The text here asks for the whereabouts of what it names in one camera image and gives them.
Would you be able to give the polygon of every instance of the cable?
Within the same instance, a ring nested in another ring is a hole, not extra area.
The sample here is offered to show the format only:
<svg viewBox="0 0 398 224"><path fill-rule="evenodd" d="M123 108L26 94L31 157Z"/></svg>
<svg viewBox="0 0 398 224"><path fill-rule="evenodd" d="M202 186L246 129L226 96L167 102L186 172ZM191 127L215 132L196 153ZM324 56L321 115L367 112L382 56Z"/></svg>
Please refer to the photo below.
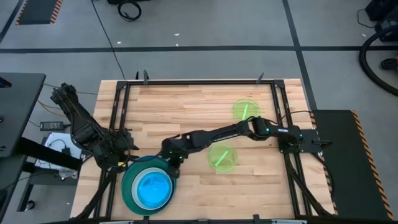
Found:
<svg viewBox="0 0 398 224"><path fill-rule="evenodd" d="M19 180L14 181L13 183L11 183L11 184L5 186L5 187L4 187L3 189L1 189L1 190L5 190L5 189L8 188L9 186L14 185L14 184L20 182L21 180L25 180L25 179L28 179L28 178L31 178L31 177L35 177L35 176L42 175L42 174L58 174L58 173L61 173L61 172L44 172L44 173L39 173L39 174L30 175L30 176L28 176L28 177L25 177L25 178L22 178L22 179L19 179Z"/></svg>
<svg viewBox="0 0 398 224"><path fill-rule="evenodd" d="M33 123L33 121L31 121L31 120L28 120L28 122L30 122L31 124L33 124L34 126L36 126L36 127L38 127L38 128L40 127L39 125Z"/></svg>
<svg viewBox="0 0 398 224"><path fill-rule="evenodd" d="M117 58L117 56L116 56L116 53L114 52L114 48L113 48L113 46L112 46L112 42L111 42L111 40L109 39L108 34L106 33L106 30L105 30L105 28L104 28L104 25L102 24L102 21L101 21L100 16L98 15L97 8L95 8L94 0L91 0L91 3L92 3L92 5L93 5L93 7L94 7L94 11L95 11L95 14L96 14L97 17L98 17L99 23L101 24L101 27L102 27L102 29L104 30L105 36L106 36L106 38L107 38L107 40L108 40L108 42L109 42L109 44L110 44L110 46L111 46L111 48L112 48L113 56L114 56L114 58L116 59L116 63L118 64L118 66L119 66L119 68L120 68L120 72L122 73L123 79L125 80L126 77L124 76L124 72L123 72L122 66L120 66L119 60L118 60L118 58Z"/></svg>
<svg viewBox="0 0 398 224"><path fill-rule="evenodd" d="M50 147L50 146L51 146L51 144L53 144L53 143L55 143L55 142L57 142L57 141L61 141L61 142L63 142L64 148L66 148L66 147L67 147L67 144L66 144L66 143L65 143L65 141L64 141L64 140L62 140L62 139L56 139L56 140L52 141L52 142L49 144L49 146L48 146L48 147Z"/></svg>
<svg viewBox="0 0 398 224"><path fill-rule="evenodd" d="M324 166L324 168L326 169L326 171L328 172L329 175L329 180L330 180L330 185L331 185L331 190L330 190L330 197L334 198L335 195L335 181L333 180L333 176L331 175L330 170L328 169L328 167L326 166L325 162L318 156L318 154L316 153L311 153L315 158L317 158L317 160Z"/></svg>
<svg viewBox="0 0 398 224"><path fill-rule="evenodd" d="M57 107L54 107L54 106L45 105L43 102L41 102L41 104L42 104L43 106L47 107L47 108L62 110L61 108L57 108Z"/></svg>
<svg viewBox="0 0 398 224"><path fill-rule="evenodd" d="M122 6L124 4L132 4L133 6L135 6L138 9L138 15L136 17L131 17L129 14L127 14L126 12L124 12L122 10ZM123 20L128 21L128 22L132 22L132 21L136 21L138 18L141 17L141 7L138 5L138 3L136 3L133 0L124 0L122 2L119 3L118 5L118 13L120 15L120 17L122 17Z"/></svg>
<svg viewBox="0 0 398 224"><path fill-rule="evenodd" d="M43 83L43 85L49 86L49 87L53 87L53 88L60 88L59 86L54 86L54 85L50 85L50 84L46 84L46 83ZM98 94L96 94L96 93L88 93L88 92L82 92L82 91L76 91L76 92L77 93L81 93L81 94L88 94L88 95L98 96Z"/></svg>
<svg viewBox="0 0 398 224"><path fill-rule="evenodd" d="M365 27L367 27L367 28L375 28L375 27L376 27L377 25L379 25L380 22L382 21L382 20L381 20L381 21L377 22L374 26L368 26L368 25L366 25L366 24L361 23L361 22L359 21L359 12L362 11L362 10L365 10L365 8L364 8L364 9L360 9L360 10L358 10L358 12L356 12L356 22L357 22L359 25L365 26Z"/></svg>
<svg viewBox="0 0 398 224"><path fill-rule="evenodd" d="M311 111L306 111L306 110L302 110L302 111L293 111L293 112L290 112L290 113L287 113L287 114L283 115L283 117L281 118L281 120L283 120L283 119L284 119L287 115L289 115L289 114L303 113L303 112L311 113Z"/></svg>
<svg viewBox="0 0 398 224"><path fill-rule="evenodd" d="M86 157L86 159L81 163L81 166L82 166L87 160L91 159L92 157L93 157L93 155L88 155L88 156Z"/></svg>
<svg viewBox="0 0 398 224"><path fill-rule="evenodd" d="M64 148L64 149L67 148L67 144L66 144L65 141L62 140L62 139L56 139L56 140L52 141L52 142L49 144L48 147L50 147L53 143L55 143L55 142L57 142L57 141L63 142L63 148ZM51 168L51 163L49 163L49 162L42 162L41 159L37 160L37 162L39 162L40 165L46 165L46 164L48 164L48 165L49 165L49 168L52 169L52 168Z"/></svg>
<svg viewBox="0 0 398 224"><path fill-rule="evenodd" d="M44 103L42 103L40 100L37 100L37 102L38 102L46 111L48 111L49 113L55 114L55 115L57 115L57 116L63 116L63 117L66 118L66 116L63 115L63 114L58 114L58 113L56 113L56 112L50 111L50 110L47 108L47 105L45 105Z"/></svg>
<svg viewBox="0 0 398 224"><path fill-rule="evenodd" d="M361 68L363 72L379 87L381 87L383 90L386 90L387 92L398 96L398 89L391 86L390 84L386 83L385 81L381 80L370 68L368 65L368 62L366 61L366 52L368 51L369 46L375 41L377 38L379 38L382 35L388 34L393 31L398 31L398 25L395 26L390 26L386 29L381 30L380 32L377 32L373 34L365 43L362 45L361 50L359 51L359 64L361 65Z"/></svg>
<svg viewBox="0 0 398 224"><path fill-rule="evenodd" d="M59 98L61 98L61 96L59 95L58 91L55 91L55 93L58 95ZM71 114L68 105L67 105L64 101L62 101L62 103L65 105L66 109L68 110L68 113ZM71 119L70 123L73 124L73 116L70 116L70 119ZM92 152L90 152L89 150L85 149L83 146L78 146L77 143L75 142L75 140L73 139L72 134L70 135L70 140L71 140L72 144L75 145L77 148L79 148L79 149L81 149L81 150L84 150L85 152L87 152L87 153L91 154L92 156L94 156L94 153L92 153Z"/></svg>

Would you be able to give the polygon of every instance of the orange striped tape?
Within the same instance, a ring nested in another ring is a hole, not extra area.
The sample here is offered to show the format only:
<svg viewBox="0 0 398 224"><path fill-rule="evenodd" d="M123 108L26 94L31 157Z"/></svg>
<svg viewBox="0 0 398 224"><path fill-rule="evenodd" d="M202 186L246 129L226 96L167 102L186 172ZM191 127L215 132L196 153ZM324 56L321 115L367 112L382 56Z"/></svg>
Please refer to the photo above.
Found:
<svg viewBox="0 0 398 224"><path fill-rule="evenodd" d="M359 135L361 136L363 147L365 148L365 153L368 156L368 161L369 161L369 165L370 165L370 167L371 167L371 169L373 171L373 176L375 178L377 186L379 187L379 192L381 194L381 199L382 199L382 201L384 203L384 208L386 208L387 216L391 220L394 220L394 216L392 215L392 211L391 211L390 205L388 203L388 200L387 200L387 197L386 197L386 193L385 193L385 191L383 189L383 186L381 185L379 174L377 173L376 165L374 165L373 157L372 157L371 151L369 150L368 142L365 139L365 135L363 133L361 123L359 122L358 114L355 111L353 111L353 110L351 110L351 112L352 112L352 114L354 116L355 123L356 123L356 125L358 127Z"/></svg>
<svg viewBox="0 0 398 224"><path fill-rule="evenodd" d="M18 16L18 18L17 18L17 21L15 21L15 24L16 24L16 25L19 25L19 19L21 18L22 13L23 13L24 10L25 10L25 7L26 7L27 2L28 2L28 0L25 1L24 5L22 5L21 10L19 11L19 16Z"/></svg>
<svg viewBox="0 0 398 224"><path fill-rule="evenodd" d="M313 126L313 127L315 128L315 130L317 131L317 135L319 135L319 134L318 134L318 129L317 129L317 124L316 124L316 122L315 122L315 117L314 117L313 113L310 113L310 117L311 117L312 126ZM324 158L323 156L320 156L320 159L321 159L323 162L325 161L325 158ZM329 188L329 194L331 195L332 187L331 187L330 175L329 175L328 170L326 169L325 166L323 166L323 171L325 172L326 182L327 182L328 188ZM335 201L333 200L333 198L331 199L331 202L333 202L333 208L335 209L335 215L338 215L337 206L336 206L336 203L335 203Z"/></svg>
<svg viewBox="0 0 398 224"><path fill-rule="evenodd" d="M58 0L57 3L55 3L55 7L50 18L50 24L54 24L54 22L57 20L58 13L60 13L61 10L62 1L63 0Z"/></svg>
<svg viewBox="0 0 398 224"><path fill-rule="evenodd" d="M54 24L54 22L57 20L58 13L61 10L62 1L63 0L57 0L57 2L55 3L54 10L53 10L51 18L50 18L50 24ZM17 18L17 21L15 22L16 25L19 25L19 19L21 18L22 13L24 12L27 2L28 2L28 0L25 1L24 5L22 6L21 11L19 12L19 16Z"/></svg>

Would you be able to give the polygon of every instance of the black desk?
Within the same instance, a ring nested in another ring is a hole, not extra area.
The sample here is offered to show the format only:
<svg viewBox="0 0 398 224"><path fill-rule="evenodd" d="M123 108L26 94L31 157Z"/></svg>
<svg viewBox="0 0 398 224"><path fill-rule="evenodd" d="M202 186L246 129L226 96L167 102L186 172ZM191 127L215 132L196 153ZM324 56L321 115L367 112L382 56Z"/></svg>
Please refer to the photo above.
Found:
<svg viewBox="0 0 398 224"><path fill-rule="evenodd" d="M53 151L22 137L30 114L40 95L45 80L39 73L0 73L12 83L10 88L0 88L0 190L18 181L22 171L43 172L26 162L32 156L70 169L79 170L81 160ZM0 202L0 222L7 210L16 184L8 186L5 201Z"/></svg>

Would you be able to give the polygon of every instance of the green lid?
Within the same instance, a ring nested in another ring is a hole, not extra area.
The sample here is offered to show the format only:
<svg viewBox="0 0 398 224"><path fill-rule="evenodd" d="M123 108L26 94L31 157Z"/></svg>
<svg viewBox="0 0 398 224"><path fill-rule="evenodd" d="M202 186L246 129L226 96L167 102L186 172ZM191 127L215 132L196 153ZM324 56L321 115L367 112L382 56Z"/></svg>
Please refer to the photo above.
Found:
<svg viewBox="0 0 398 224"><path fill-rule="evenodd" d="M242 121L251 116L260 116L260 109L252 100L238 100L233 106L233 114L236 120Z"/></svg>
<svg viewBox="0 0 398 224"><path fill-rule="evenodd" d="M218 172L228 172L236 166L238 155L230 146L215 144L211 147L208 161L210 166Z"/></svg>
<svg viewBox="0 0 398 224"><path fill-rule="evenodd" d="M152 158L153 159L151 159L150 156L139 158L139 160L142 160L142 161L133 163L128 168L128 170L124 173L123 179L122 179L121 191L122 191L122 198L124 200L124 203L127 205L127 207L132 212L134 212L138 215L153 215L153 214L161 211L171 201L172 195L174 194L174 191L175 191L176 179L171 178L171 181L172 181L171 197L160 208L156 208L153 210L144 209L144 208L138 206L138 204L134 201L133 195L132 195L132 187L133 187L134 179L137 177L137 175L139 173L141 173L143 170L146 170L151 167L159 168L164 171L167 171L167 169L169 167L168 162L165 161L164 159L160 159L158 157L152 157Z"/></svg>

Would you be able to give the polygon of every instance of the power strip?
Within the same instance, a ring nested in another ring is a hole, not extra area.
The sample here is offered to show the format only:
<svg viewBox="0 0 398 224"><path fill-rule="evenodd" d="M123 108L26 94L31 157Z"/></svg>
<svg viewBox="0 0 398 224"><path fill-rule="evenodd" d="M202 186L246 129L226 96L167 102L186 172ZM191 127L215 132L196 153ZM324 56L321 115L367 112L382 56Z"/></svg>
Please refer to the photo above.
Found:
<svg viewBox="0 0 398 224"><path fill-rule="evenodd" d="M62 121L46 121L40 122L41 131L63 131L64 125Z"/></svg>

